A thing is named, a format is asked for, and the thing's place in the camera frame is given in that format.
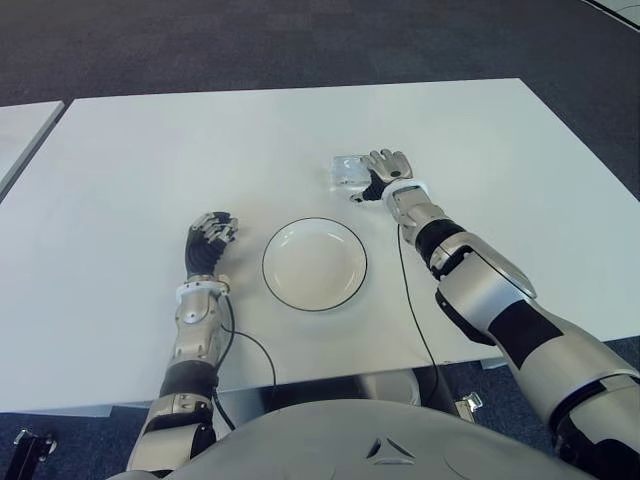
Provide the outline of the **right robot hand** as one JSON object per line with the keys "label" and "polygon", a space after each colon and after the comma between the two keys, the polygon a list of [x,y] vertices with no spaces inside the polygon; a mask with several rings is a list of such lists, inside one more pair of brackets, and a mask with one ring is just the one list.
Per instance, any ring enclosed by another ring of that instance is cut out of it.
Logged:
{"label": "right robot hand", "polygon": [[381,200],[387,186],[414,177],[409,161],[401,151],[374,150],[361,156],[360,162],[368,171],[369,183],[364,190],[350,196],[355,203]]}

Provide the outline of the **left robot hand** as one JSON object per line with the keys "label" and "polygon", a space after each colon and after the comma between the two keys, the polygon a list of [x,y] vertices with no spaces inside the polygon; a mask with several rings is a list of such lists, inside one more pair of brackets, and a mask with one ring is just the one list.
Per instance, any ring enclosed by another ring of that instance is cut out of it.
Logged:
{"label": "left robot hand", "polygon": [[228,212],[206,212],[199,217],[188,229],[184,254],[187,277],[213,275],[237,231],[238,219]]}

